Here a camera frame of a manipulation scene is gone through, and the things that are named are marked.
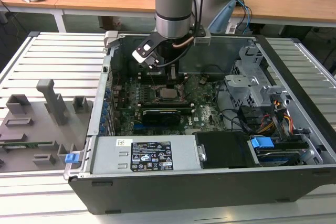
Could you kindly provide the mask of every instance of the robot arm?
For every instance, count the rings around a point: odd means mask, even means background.
[[[170,62],[183,53],[177,49],[193,41],[189,33],[193,0],[155,0],[155,4],[157,32],[147,37],[132,54],[139,63],[145,62],[150,68],[158,62],[152,55],[154,49],[163,47],[159,50],[160,56]]]

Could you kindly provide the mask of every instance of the yellow wire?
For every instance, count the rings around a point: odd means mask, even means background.
[[[288,116],[284,116],[284,118],[286,118],[288,120],[288,127],[289,127],[289,131],[291,132],[291,119]]]
[[[261,131],[259,131],[258,133],[262,133],[265,132],[266,130],[268,130],[269,128],[271,128],[274,125],[274,122],[271,122],[268,126],[266,126],[265,128],[263,128]]]

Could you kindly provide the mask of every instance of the desk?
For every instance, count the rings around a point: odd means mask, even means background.
[[[335,0],[245,0],[252,9],[252,23],[336,27]],[[231,21],[240,21],[243,9],[236,8]]]
[[[64,14],[154,17],[155,0],[45,0],[26,3],[2,0],[13,12],[53,14],[60,32],[66,32]],[[253,23],[336,27],[334,0],[245,0],[253,11]],[[238,23],[244,12],[237,7],[231,23]]]
[[[2,0],[12,12],[52,14],[59,32],[66,33],[64,14],[154,17],[155,0],[45,0],[27,3]],[[0,5],[0,11],[7,11]]]

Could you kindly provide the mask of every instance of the side panel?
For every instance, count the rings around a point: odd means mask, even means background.
[[[69,185],[95,215],[295,201],[333,184],[336,168],[227,174],[72,179]]]

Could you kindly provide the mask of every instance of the blue cable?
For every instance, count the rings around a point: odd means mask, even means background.
[[[246,10],[246,12],[247,12],[247,24],[246,24],[246,27],[245,27],[245,29],[244,29],[244,31],[243,31],[243,34],[245,33],[245,31],[246,31],[246,29],[247,29],[247,27],[248,27],[248,25],[250,24],[250,14],[249,14],[249,12],[248,12],[248,8],[246,7],[246,5],[242,2],[242,1],[240,1],[240,0],[236,0],[237,2],[239,2],[240,3],[240,5]]]

